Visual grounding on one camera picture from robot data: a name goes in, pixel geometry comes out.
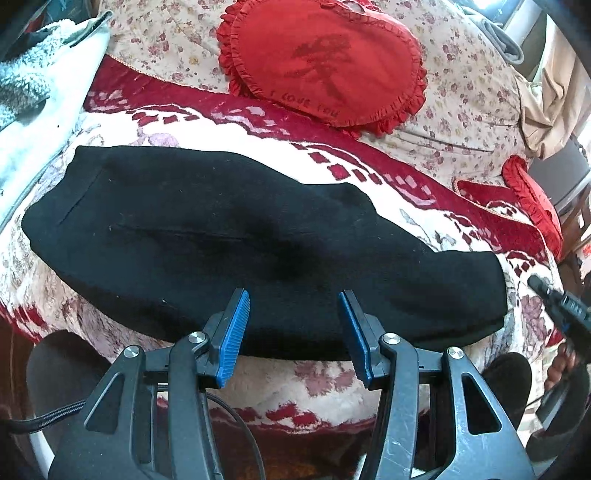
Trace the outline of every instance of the bed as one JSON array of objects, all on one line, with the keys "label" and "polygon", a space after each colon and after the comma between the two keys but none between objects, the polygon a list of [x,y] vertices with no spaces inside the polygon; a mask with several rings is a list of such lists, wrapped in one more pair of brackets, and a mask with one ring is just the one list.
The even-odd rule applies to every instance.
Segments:
[{"label": "bed", "polygon": [[[534,369],[532,396],[539,395],[551,321],[526,282],[532,273],[554,285],[560,278],[543,237],[499,175],[510,155],[527,156],[527,149],[515,80],[496,50],[448,2],[379,2],[421,42],[427,102],[393,134],[357,141],[263,100],[227,95],[216,43],[226,6],[217,0],[102,1],[100,8],[115,14],[112,38],[86,112],[0,233],[2,316],[34,342],[55,330],[77,333],[111,361],[131,343],[163,346],[113,322],[65,285],[31,251],[21,219],[61,179],[79,145],[215,150],[223,144],[302,183],[356,185],[380,215],[435,251],[496,253],[508,293],[505,326],[462,347],[480,370],[503,352],[523,353]],[[363,389],[350,362],[246,357],[222,396],[266,439],[263,444],[282,442],[286,433],[342,434],[343,458],[351,438],[367,438],[379,400]],[[421,402],[426,408],[425,394]],[[285,471],[284,464],[276,459],[269,476],[320,472]]]}]

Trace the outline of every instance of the black tool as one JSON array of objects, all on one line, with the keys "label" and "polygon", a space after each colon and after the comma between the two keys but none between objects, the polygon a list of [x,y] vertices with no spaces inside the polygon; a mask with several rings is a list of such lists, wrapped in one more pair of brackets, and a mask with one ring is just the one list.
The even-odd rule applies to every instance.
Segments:
[{"label": "black tool", "polygon": [[[562,293],[551,288],[548,282],[537,275],[530,276],[527,284],[544,302],[546,313],[566,339],[567,351],[575,351],[582,365],[591,362],[591,318],[588,307],[571,292]],[[556,418],[570,388],[570,376],[564,373],[560,382],[542,396],[536,415],[544,430],[548,430]]]},{"label": "black tool", "polygon": [[[418,349],[379,320],[363,312],[352,291],[339,295],[343,338],[358,378],[370,390],[381,389],[372,445],[359,480],[411,477],[418,419],[418,386],[430,388],[430,457],[426,480],[530,480],[534,472],[513,425],[464,352]],[[472,381],[494,418],[494,432],[471,434],[464,384]]]},{"label": "black tool", "polygon": [[[249,309],[248,293],[237,288],[202,332],[151,352],[127,347],[61,440],[49,480],[165,480],[164,461],[175,480],[223,480],[205,387],[221,388],[231,377]],[[155,448],[160,384],[168,391],[170,459]]]}]

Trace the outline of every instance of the gray cloth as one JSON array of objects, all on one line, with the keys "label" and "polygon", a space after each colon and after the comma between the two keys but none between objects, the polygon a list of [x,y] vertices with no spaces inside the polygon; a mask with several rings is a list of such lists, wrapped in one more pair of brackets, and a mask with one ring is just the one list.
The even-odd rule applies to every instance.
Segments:
[{"label": "gray cloth", "polygon": [[0,131],[51,95],[52,85],[46,68],[59,56],[62,47],[74,47],[112,16],[110,11],[89,21],[84,27],[61,20],[39,33],[49,34],[15,59],[0,62]]},{"label": "gray cloth", "polygon": [[499,51],[507,63],[513,65],[523,63],[523,50],[521,50],[521,47],[501,27],[469,7],[463,7],[458,4],[456,4],[456,7],[480,28],[481,32],[491,41],[492,45]]}]

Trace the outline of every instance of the bolt head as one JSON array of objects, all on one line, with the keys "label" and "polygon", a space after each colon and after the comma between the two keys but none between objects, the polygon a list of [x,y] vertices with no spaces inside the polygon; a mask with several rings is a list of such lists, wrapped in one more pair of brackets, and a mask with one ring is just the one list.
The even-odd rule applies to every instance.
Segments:
[{"label": "bolt head", "polygon": [[189,335],[189,342],[191,343],[203,343],[207,337],[203,332],[193,332]]},{"label": "bolt head", "polygon": [[388,345],[398,345],[400,343],[400,337],[395,333],[384,333],[382,338]]},{"label": "bolt head", "polygon": [[123,350],[123,354],[127,358],[135,358],[139,355],[139,347],[137,345],[131,345]]},{"label": "bolt head", "polygon": [[464,357],[464,351],[461,348],[458,348],[457,346],[451,346],[450,348],[448,348],[447,353],[450,357],[456,360],[459,360],[460,358]]}]

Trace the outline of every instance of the person's hand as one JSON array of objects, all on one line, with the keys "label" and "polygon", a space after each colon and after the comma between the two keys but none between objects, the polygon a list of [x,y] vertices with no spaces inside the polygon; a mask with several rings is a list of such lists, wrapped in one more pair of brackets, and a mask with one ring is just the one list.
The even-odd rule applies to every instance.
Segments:
[{"label": "person's hand", "polygon": [[556,355],[548,369],[548,378],[544,382],[544,390],[548,391],[555,386],[562,378],[563,373],[572,371],[576,364],[577,354],[572,352],[567,355],[566,343],[561,343],[558,346],[558,355]]}]

